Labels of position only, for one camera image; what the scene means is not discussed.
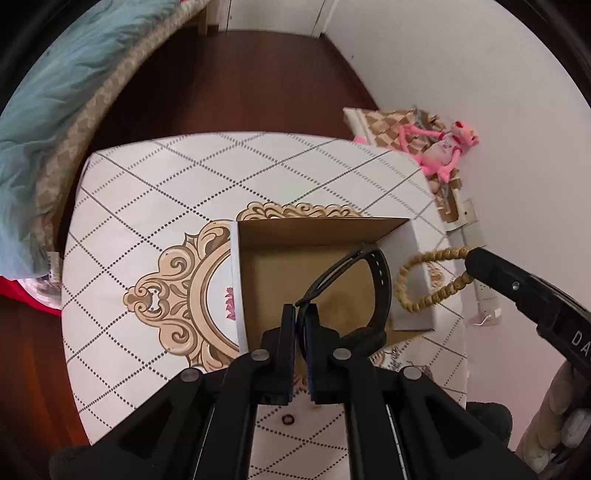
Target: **screw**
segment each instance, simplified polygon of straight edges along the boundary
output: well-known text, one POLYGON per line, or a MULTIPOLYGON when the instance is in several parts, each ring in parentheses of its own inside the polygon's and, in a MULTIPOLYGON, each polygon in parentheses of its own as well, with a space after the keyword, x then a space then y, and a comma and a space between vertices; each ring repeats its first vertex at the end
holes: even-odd
POLYGON ((406 367, 402 373, 409 380, 418 380, 423 374, 417 367, 406 367))
POLYGON ((197 368, 185 368, 185 370, 181 372, 181 380, 186 383, 199 380, 199 377, 201 377, 201 372, 197 368))
POLYGON ((351 350, 347 350, 346 348, 337 348, 333 352, 333 356, 337 360, 348 360, 349 358, 351 358, 351 350))
POLYGON ((259 348, 251 353, 251 357, 255 362, 264 362, 265 360, 269 360, 269 352, 263 348, 259 348))
POLYGON ((287 415, 283 415, 281 417, 281 421, 283 422, 283 425, 293 425, 296 422, 296 418, 288 413, 287 415))

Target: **red fabric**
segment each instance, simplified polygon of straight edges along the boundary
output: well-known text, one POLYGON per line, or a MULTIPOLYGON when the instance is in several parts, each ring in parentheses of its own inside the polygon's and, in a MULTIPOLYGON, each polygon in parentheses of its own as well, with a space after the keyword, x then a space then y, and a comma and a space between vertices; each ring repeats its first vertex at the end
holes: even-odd
POLYGON ((0 295, 4 295, 9 299, 24 302, 34 309, 41 310, 42 312, 51 313, 52 315, 61 317, 61 310, 51 309, 38 302, 33 297, 31 297, 16 280, 7 280, 4 277, 0 277, 0 295))

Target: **black watch strap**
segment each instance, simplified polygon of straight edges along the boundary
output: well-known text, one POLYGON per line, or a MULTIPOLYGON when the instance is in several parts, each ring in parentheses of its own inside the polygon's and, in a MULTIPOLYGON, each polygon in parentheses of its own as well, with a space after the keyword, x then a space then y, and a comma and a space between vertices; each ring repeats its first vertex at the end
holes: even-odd
POLYGON ((295 303, 299 307, 297 321, 295 324, 296 334, 300 352, 304 359, 306 358, 306 310, 312 300, 324 292, 337 278, 339 278, 345 271, 347 271, 353 264, 359 260, 365 260, 372 274, 374 281, 374 313, 370 318, 366 327, 350 332, 341 338, 341 346, 344 348, 353 349, 355 345, 363 342, 368 336, 375 336, 378 334, 379 342, 385 342, 385 327, 390 313, 390 305, 392 302, 392 280, 390 277, 390 269, 388 262, 382 251, 375 244, 363 244, 359 248, 353 250, 350 254, 341 258, 337 263, 332 265, 321 276, 319 276, 314 283, 308 288, 306 294, 295 303))

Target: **white box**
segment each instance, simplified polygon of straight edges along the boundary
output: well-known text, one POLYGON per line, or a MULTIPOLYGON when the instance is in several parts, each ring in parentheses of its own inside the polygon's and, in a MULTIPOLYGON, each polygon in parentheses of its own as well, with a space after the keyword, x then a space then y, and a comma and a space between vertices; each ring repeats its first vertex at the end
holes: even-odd
MULTIPOLYGON (((241 353, 259 346, 264 331, 279 326, 284 303, 295 303, 310 284, 361 243, 376 242, 388 261, 392 289, 399 268, 420 253, 408 218, 278 218, 230 225, 230 258, 241 353)), ((411 299, 431 293, 425 266, 408 276, 411 299)), ((342 336, 367 325, 374 309, 369 266, 359 261, 314 301, 322 325, 342 336)), ((433 330, 435 309, 409 313, 392 290, 390 329, 433 330)))

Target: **white tablecloth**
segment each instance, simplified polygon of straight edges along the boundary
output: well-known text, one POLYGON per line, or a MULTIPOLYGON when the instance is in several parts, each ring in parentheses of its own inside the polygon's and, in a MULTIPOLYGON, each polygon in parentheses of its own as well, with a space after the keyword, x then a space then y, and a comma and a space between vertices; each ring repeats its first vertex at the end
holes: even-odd
MULTIPOLYGON (((423 251, 449 246, 425 178, 403 153, 241 132, 92 155, 70 225, 62 320, 70 383, 89 440, 97 441, 183 368, 210 371, 238 354, 225 220, 348 210, 410 214, 423 251)), ((452 265, 433 268, 443 281, 453 278, 452 265)), ((449 298, 436 307, 434 332, 386 348, 375 362, 420 366, 464 404, 461 311, 459 296, 449 298)), ((251 476, 347 478, 343 409, 314 407, 305 386, 298 388, 289 406, 259 408, 251 476), (281 421, 286 413, 296 419, 292 426, 281 421)))

